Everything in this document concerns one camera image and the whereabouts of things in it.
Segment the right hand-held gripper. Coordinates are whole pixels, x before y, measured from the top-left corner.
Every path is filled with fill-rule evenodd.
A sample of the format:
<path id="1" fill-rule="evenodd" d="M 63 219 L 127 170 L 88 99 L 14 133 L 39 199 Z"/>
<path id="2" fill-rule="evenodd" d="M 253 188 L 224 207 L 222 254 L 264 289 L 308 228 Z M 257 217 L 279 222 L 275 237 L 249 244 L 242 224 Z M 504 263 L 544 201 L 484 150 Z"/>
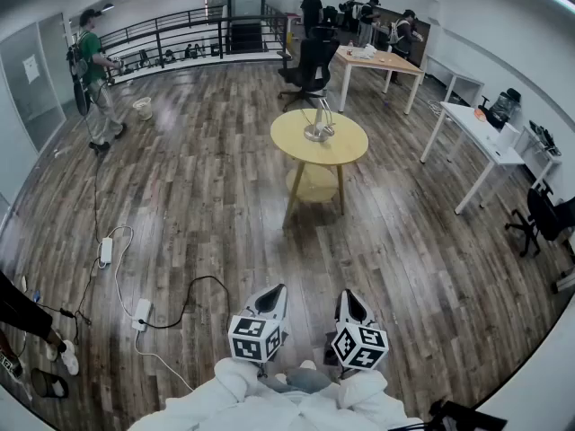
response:
<path id="1" fill-rule="evenodd" d="M 388 353 L 387 333 L 378 328 L 373 311 L 363 298 L 350 289 L 338 297 L 335 310 L 336 336 L 332 349 L 341 366 L 350 370 L 375 370 Z"/>

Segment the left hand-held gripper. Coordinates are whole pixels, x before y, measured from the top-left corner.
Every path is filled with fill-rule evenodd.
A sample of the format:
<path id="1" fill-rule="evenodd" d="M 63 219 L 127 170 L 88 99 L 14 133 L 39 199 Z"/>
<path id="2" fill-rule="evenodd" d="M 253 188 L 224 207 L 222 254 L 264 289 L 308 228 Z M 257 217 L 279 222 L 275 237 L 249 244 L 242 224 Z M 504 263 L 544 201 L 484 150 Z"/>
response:
<path id="1" fill-rule="evenodd" d="M 231 355 L 252 363 L 273 361 L 284 343 L 288 290 L 285 285 L 269 286 L 251 295 L 244 314 L 267 316 L 260 319 L 235 315 L 228 330 Z"/>

